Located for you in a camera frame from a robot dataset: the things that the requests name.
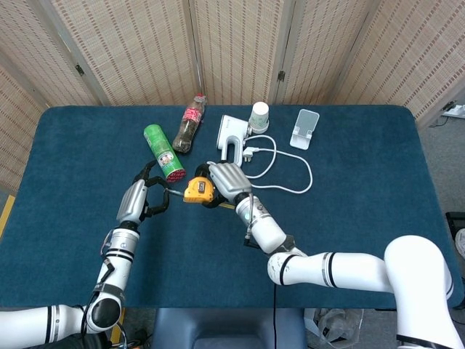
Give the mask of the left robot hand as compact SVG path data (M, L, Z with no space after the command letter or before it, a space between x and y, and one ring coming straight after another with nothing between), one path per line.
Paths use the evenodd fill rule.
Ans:
M124 193L116 216L119 223L132 222L140 225L145 218L163 213L168 209L170 198L167 181L159 176L150 177L150 171L155 165L158 165L156 160L146 163ZM154 185L160 185L163 188L163 202L158 206L149 206L148 189Z

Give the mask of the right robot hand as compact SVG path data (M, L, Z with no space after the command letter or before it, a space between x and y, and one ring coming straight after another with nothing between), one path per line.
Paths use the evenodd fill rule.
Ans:
M218 192L215 197L202 203L204 207L209 209L216 208L226 202L236 207L252 192L249 179L235 163L227 161L203 163L197 167L195 177L206 177Z

